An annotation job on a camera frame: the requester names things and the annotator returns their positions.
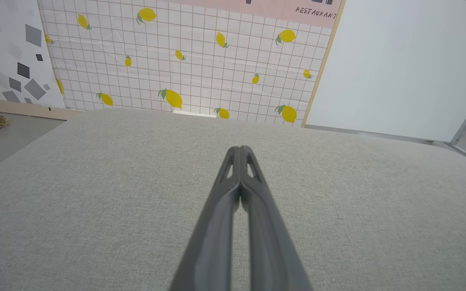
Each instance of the lemon patterned backdrop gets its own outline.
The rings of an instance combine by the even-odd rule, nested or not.
[[[39,0],[66,107],[299,127],[330,28],[156,0]]]

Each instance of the wooden strip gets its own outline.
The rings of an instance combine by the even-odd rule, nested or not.
[[[301,123],[301,127],[305,127],[307,123],[307,118],[309,117],[310,108],[312,107],[312,101],[314,101],[314,97],[316,97],[316,91],[318,91],[318,86],[321,81],[321,76],[323,75],[323,71],[325,70],[325,65],[327,63],[328,55],[330,54],[330,50],[332,48],[332,44],[335,38],[335,33],[337,32],[337,27],[339,26],[339,22],[341,21],[341,16],[343,14],[344,4],[346,0],[341,0],[341,5],[339,6],[339,12],[337,13],[337,19],[333,25],[332,33],[330,34],[330,40],[327,45],[327,50],[325,51],[325,57],[321,62],[320,72],[318,73],[318,78],[316,79],[316,84],[314,84],[314,89],[312,90],[312,95],[310,96],[309,105],[307,106],[307,111],[305,111],[305,117],[303,118],[303,122]]]
[[[46,107],[38,104],[16,103],[0,100],[0,112],[68,120],[80,114],[80,111]]]

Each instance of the yellow lemon print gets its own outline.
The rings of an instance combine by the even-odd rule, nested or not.
[[[111,97],[109,97],[108,94],[98,93],[98,94],[96,94],[96,97],[98,97],[98,99],[102,100],[105,104],[107,104],[109,106],[112,106],[112,99],[111,99]]]
[[[296,114],[296,110],[290,106],[280,105],[274,109],[274,112],[276,112],[276,110],[278,110],[278,114],[282,114],[283,120],[290,123],[294,123],[296,116],[298,116],[298,114]]]
[[[78,24],[87,30],[92,28],[92,26],[87,23],[87,20],[85,20],[85,17],[83,17],[81,14],[78,15]]]
[[[216,113],[218,113],[218,116],[220,116],[220,118],[229,119],[229,112],[226,109],[224,109],[224,108],[215,108],[214,111]]]
[[[130,67],[133,61],[131,60],[131,57],[128,55],[125,56],[125,66]]]
[[[217,44],[219,46],[222,46],[223,48],[227,48],[229,46],[229,44],[226,42],[226,38],[224,38],[224,35],[222,35],[222,33],[217,33]]]
[[[157,96],[159,96],[159,94],[161,94],[163,99],[166,97],[168,104],[170,104],[172,107],[183,108],[183,99],[181,99],[181,96],[179,96],[179,94],[176,92],[165,89],[159,90],[159,92],[157,92]]]
[[[284,42],[291,42],[295,39],[296,39],[296,35],[294,34],[292,30],[284,30],[278,35],[275,42],[276,44],[278,44],[278,42],[281,44],[282,40]]]
[[[46,43],[47,44],[55,44],[55,41],[53,41],[52,39],[50,39],[50,36],[45,34],[44,35],[44,38],[46,39]]]
[[[59,89],[61,90],[61,94],[64,94],[64,86],[62,85],[61,81],[57,78],[55,78],[57,80],[57,85],[59,85]]]
[[[150,8],[143,8],[138,12],[138,16],[136,17],[136,22],[138,24],[144,23],[144,21],[153,21],[156,19],[156,13]]]
[[[312,75],[310,74],[310,71],[309,71],[309,70],[304,70],[304,71],[303,71],[303,75],[304,75],[305,78],[307,78],[307,79],[312,78]]]
[[[183,53],[180,51],[176,51],[176,58],[180,59],[181,61],[184,61],[186,59],[185,56],[183,56]]]
[[[257,84],[258,81],[260,81],[260,75],[258,75],[258,73],[255,73],[255,77],[253,77],[253,84]]]

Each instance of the white board panel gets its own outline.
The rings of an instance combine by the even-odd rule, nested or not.
[[[465,118],[466,1],[346,1],[307,125],[450,141]]]

